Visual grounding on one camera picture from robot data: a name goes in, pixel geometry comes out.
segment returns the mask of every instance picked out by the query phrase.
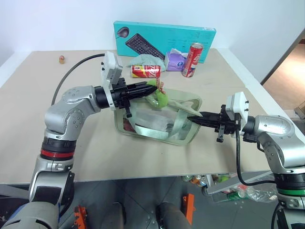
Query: orange bracket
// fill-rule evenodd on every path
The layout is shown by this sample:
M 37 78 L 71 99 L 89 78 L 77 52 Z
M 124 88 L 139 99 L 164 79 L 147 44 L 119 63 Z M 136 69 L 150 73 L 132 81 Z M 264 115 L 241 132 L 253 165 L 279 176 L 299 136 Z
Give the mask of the orange bracket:
M 185 217 L 190 225 L 193 223 L 193 212 L 196 211 L 194 207 L 195 196 L 193 194 L 187 194 L 183 197 L 183 203 L 186 206 Z
M 75 221 L 74 225 L 77 229 L 88 229 L 86 224 L 87 210 L 85 207 L 77 206 L 74 208 Z

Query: red soda can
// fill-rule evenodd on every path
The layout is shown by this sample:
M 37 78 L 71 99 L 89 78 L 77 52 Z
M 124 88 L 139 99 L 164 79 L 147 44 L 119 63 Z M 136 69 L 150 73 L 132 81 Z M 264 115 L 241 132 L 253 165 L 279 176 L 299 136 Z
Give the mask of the red soda can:
M 160 73 L 159 65 L 132 65 L 133 78 L 159 78 Z
M 182 75 L 185 77 L 192 77 L 195 72 L 196 65 L 200 59 L 203 50 L 203 45 L 200 43 L 193 43 L 190 47 L 189 54 L 182 71 Z

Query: beige tabletop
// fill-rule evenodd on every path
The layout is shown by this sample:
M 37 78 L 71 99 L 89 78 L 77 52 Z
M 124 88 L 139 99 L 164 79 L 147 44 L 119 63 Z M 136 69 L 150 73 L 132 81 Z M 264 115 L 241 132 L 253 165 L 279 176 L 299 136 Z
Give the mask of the beige tabletop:
M 32 52 L 0 88 L 0 183 L 29 183 L 43 140 L 44 114 L 58 82 L 79 60 L 103 52 Z M 65 64 L 59 64 L 60 55 L 65 56 Z M 122 57 L 124 66 L 131 59 Z M 101 61 L 87 61 L 73 71 L 58 99 L 75 86 L 101 85 Z M 122 77 L 127 83 L 144 80 L 131 78 L 129 67 L 124 68 Z M 218 113 L 227 96 L 243 91 L 250 101 L 249 115 L 265 114 L 215 49 L 209 51 L 204 64 L 198 65 L 194 77 L 164 72 L 161 80 L 166 88 L 199 95 L 203 100 L 200 111 Z M 104 109 L 86 120 L 72 171 L 78 181 L 235 172 L 235 140 L 227 135 L 218 143 L 216 138 L 217 133 L 207 127 L 201 127 L 187 146 L 123 135 L 114 127 L 113 112 Z M 241 165 L 243 171 L 269 170 L 256 144 L 241 143 Z

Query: keyboard box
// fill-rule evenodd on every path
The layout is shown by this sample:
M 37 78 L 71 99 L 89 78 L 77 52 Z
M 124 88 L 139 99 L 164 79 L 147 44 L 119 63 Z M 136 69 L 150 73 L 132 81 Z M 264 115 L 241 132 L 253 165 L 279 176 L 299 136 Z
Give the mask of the keyboard box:
M 113 26 L 119 55 L 145 53 L 164 60 L 172 48 L 188 52 L 193 42 L 199 42 L 203 44 L 200 63 L 204 62 L 216 34 L 214 28 L 181 25 L 115 21 Z

